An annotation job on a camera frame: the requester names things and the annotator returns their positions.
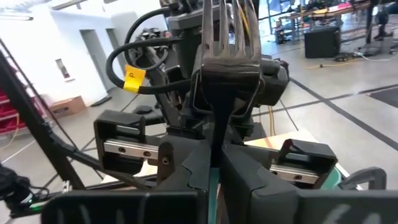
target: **desk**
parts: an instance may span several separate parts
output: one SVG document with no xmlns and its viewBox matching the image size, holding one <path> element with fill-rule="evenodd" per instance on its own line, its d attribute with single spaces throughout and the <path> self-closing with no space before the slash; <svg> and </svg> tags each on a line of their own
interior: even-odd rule
<svg viewBox="0 0 398 224">
<path fill-rule="evenodd" d="M 351 13 L 354 11 L 358 11 L 358 10 L 369 9 L 370 7 L 371 7 L 370 2 L 358 4 L 355 6 L 355 8 L 353 8 L 351 5 L 349 5 L 348 7 L 333 6 L 333 7 L 329 7 L 328 9 L 320 9 L 320 10 L 315 10 L 315 11 L 303 12 L 303 17 L 305 17 L 305 16 L 308 16 L 309 18 L 336 17 L 337 26 L 340 27 L 342 25 L 341 15 Z M 295 40 L 295 38 L 296 38 L 295 25 L 296 25 L 296 19 L 298 19 L 298 18 L 301 18 L 301 14 L 299 12 L 292 12 L 288 16 L 282 16 L 279 18 L 279 20 L 282 20 L 282 19 L 291 20 L 292 29 L 293 29 L 292 30 L 293 40 Z M 346 31 L 344 31 L 344 33 L 353 32 L 353 31 L 360 30 L 363 28 L 366 29 L 367 27 L 368 27 L 368 25 L 366 27 L 359 27 L 359 28 L 355 28 L 355 29 L 346 30 Z"/>
<path fill-rule="evenodd" d="M 286 134 L 279 134 L 276 136 L 271 136 L 268 138 L 262 138 L 262 139 L 257 139 L 257 140 L 252 140 L 246 142 L 247 145 L 250 146 L 257 146 L 257 147 L 268 147 L 271 149 L 281 149 L 284 141 L 286 139 L 297 139 L 301 141 L 309 141 L 309 142 L 318 142 L 312 135 L 306 130 L 301 130 L 301 131 L 294 131 L 291 133 L 286 133 Z M 348 172 L 342 168 L 339 163 L 336 164 L 336 168 L 340 171 L 342 176 L 344 178 L 347 178 L 349 176 Z M 151 174 L 156 174 L 157 173 L 157 166 L 151 166 L 149 165 L 146 161 L 144 162 L 144 165 L 142 166 L 142 169 L 140 173 L 136 174 L 136 177 L 142 177 L 145 175 L 151 175 Z M 103 183 L 109 183 L 117 181 L 114 177 L 111 176 L 105 176 Z"/>
</svg>

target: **black speaker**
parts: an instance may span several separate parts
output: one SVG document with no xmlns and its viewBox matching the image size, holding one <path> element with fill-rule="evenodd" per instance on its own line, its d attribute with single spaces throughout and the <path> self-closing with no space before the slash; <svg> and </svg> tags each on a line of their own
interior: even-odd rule
<svg viewBox="0 0 398 224">
<path fill-rule="evenodd" d="M 340 28 L 314 27 L 304 33 L 306 58 L 333 58 L 340 53 Z"/>
</svg>

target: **fork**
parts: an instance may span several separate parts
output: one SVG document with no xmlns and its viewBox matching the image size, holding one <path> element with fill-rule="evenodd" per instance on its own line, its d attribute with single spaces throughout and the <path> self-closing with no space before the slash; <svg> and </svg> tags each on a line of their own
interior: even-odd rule
<svg viewBox="0 0 398 224">
<path fill-rule="evenodd" d="M 229 44 L 226 1 L 220 0 L 220 41 L 213 33 L 213 3 L 203 1 L 201 68 L 199 87 L 213 111 L 215 122 L 211 140 L 211 166 L 218 167 L 229 118 L 242 117 L 252 107 L 259 88 L 261 45 L 259 25 L 251 0 L 244 1 L 248 19 L 249 50 L 245 48 L 241 6 L 233 0 L 235 44 Z"/>
</svg>

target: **gray floor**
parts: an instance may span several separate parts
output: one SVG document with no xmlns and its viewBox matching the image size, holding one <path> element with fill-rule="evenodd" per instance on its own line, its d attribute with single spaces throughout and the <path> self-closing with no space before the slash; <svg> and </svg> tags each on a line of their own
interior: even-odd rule
<svg viewBox="0 0 398 224">
<path fill-rule="evenodd" d="M 360 60 L 347 66 L 306 69 L 326 60 L 307 60 L 298 45 L 276 46 L 265 43 L 262 51 L 290 63 L 292 81 L 286 89 L 282 101 L 298 129 L 310 131 L 317 140 L 328 144 L 338 156 L 341 165 L 348 172 L 379 166 L 388 173 L 388 188 L 398 189 L 398 109 L 367 96 L 373 89 L 398 84 L 396 72 L 398 58 L 386 62 Z M 113 99 L 99 107 L 60 119 L 62 126 L 75 144 L 81 148 L 95 147 L 93 121 L 105 109 L 130 112 L 140 103 L 154 105 L 152 96 L 138 96 L 115 89 L 110 92 Z M 293 122 L 280 103 L 274 107 L 277 134 L 295 131 Z M 269 133 L 267 107 L 254 109 L 255 121 Z M 61 134 L 59 128 L 54 130 Z M 147 127 L 147 134 L 165 132 L 165 126 L 158 124 Z M 8 139 L 0 141 L 0 147 Z M 96 151 L 89 151 L 96 157 Z M 36 186 L 49 184 L 51 191 L 61 189 L 62 183 L 54 168 L 44 156 L 39 145 L 29 134 L 19 136 L 5 150 L 0 151 L 3 165 L 27 176 Z M 94 171 L 78 162 L 72 162 L 86 185 L 97 184 L 100 178 Z M 0 203 L 0 223 L 8 221 L 7 210 Z M 20 218 L 13 223 L 39 223 L 39 217 Z"/>
</svg>

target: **yellow tag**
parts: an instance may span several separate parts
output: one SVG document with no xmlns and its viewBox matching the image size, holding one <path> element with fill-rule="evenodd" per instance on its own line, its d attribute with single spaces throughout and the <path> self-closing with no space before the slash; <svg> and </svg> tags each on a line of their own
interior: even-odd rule
<svg viewBox="0 0 398 224">
<path fill-rule="evenodd" d="M 144 81 L 145 73 L 145 70 L 126 65 L 126 78 L 124 80 L 123 89 L 138 93 L 138 89 Z"/>
</svg>

